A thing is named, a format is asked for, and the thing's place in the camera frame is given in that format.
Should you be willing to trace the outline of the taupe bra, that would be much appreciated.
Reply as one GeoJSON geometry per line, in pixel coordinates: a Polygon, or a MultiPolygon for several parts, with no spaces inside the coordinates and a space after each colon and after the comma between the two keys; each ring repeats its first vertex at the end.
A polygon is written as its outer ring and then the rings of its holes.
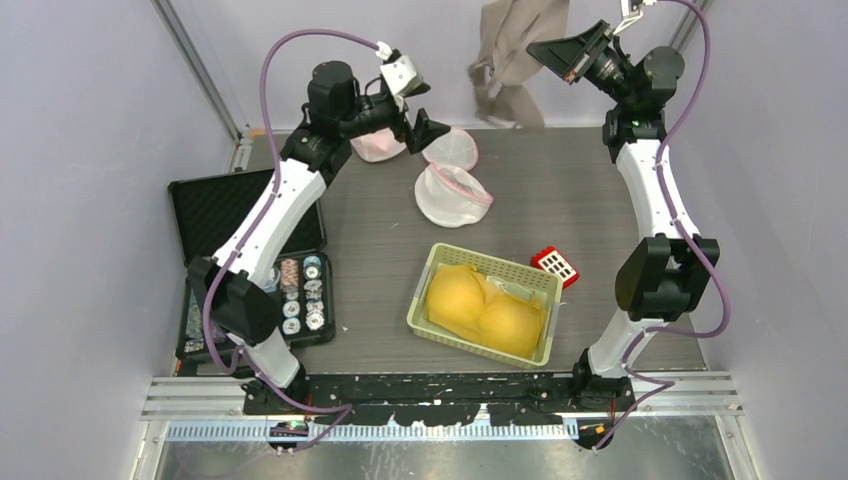
{"type": "Polygon", "coordinates": [[[527,52],[537,41],[561,39],[570,3],[562,0],[492,1],[480,10],[477,58],[467,74],[472,85],[475,117],[494,124],[539,130],[544,116],[525,83],[542,69],[527,52]]]}

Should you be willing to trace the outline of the white pink-zipper laundry bag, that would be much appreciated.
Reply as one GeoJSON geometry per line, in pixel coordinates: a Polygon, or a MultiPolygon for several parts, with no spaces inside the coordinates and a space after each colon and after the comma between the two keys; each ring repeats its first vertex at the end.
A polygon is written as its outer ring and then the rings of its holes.
{"type": "Polygon", "coordinates": [[[435,225],[451,229],[481,221],[494,198],[471,174],[479,161],[473,137],[452,128],[421,155],[427,166],[413,187],[421,213],[435,225]]]}

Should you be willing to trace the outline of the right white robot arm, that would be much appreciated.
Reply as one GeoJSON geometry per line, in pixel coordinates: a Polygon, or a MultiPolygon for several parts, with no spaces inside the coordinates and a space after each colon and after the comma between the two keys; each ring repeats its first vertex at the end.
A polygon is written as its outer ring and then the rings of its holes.
{"type": "Polygon", "coordinates": [[[586,80],[615,103],[602,140],[627,186],[640,241],[617,272],[612,319],[574,364],[570,395],[589,411],[626,405],[630,361],[654,333],[698,306],[720,255],[717,241],[703,237],[685,212],[660,149],[668,137],[664,108],[685,62],[677,50],[659,46],[632,63],[605,21],[574,37],[532,42],[526,51],[566,83],[586,80]]]}

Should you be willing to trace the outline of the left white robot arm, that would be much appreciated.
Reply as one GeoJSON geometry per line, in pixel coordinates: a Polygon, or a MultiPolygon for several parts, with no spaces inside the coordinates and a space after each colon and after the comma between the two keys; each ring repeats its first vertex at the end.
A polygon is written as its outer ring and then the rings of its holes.
{"type": "Polygon", "coordinates": [[[236,344],[256,374],[271,384],[268,400],[284,414],[305,405],[307,389],[295,380],[302,366],[280,331],[282,305],[271,292],[283,246],[350,158],[352,139],[390,130],[418,153],[450,130],[425,109],[414,121],[408,119],[407,98],[430,89],[409,56],[386,60],[379,70],[379,89],[367,95],[347,63],[328,61],[314,68],[301,122],[282,147],[272,149],[271,180],[228,240],[211,257],[196,257],[188,267],[202,304],[203,329],[217,326],[236,344]]]}

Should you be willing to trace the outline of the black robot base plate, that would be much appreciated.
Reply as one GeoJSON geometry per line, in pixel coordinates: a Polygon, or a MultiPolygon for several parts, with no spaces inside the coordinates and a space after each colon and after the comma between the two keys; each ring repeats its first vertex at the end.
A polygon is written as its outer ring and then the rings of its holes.
{"type": "Polygon", "coordinates": [[[487,413],[495,426],[553,425],[559,413],[610,419],[635,402],[628,381],[593,389],[568,372],[309,374],[294,388],[306,416],[328,426],[468,426],[487,413]]]}

